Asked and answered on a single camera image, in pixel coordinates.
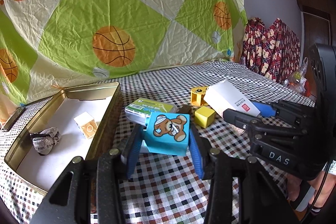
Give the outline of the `person's right hand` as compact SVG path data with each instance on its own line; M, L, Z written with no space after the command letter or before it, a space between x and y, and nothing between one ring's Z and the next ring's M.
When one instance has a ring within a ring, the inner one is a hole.
M311 205L314 201L314 198L317 194L317 191L319 187L321 186L321 182L323 179L325 172L321 171L319 175L311 181L308 181L307 183L310 185L309 187L309 201L305 201L303 205L300 205L302 203L302 198L299 197L300 193L300 185L302 184L302 180L300 178L297 178L293 176L292 174L287 174L287 191L288 191L288 200L290 200L290 204L294 210L296 210L299 213L302 213L308 205ZM326 203L329 195L332 193L333 188L335 187L335 174L329 173L327 175L327 178L325 180L325 183L323 185L323 188L313 206L311 209L313 214L318 214L324 204Z

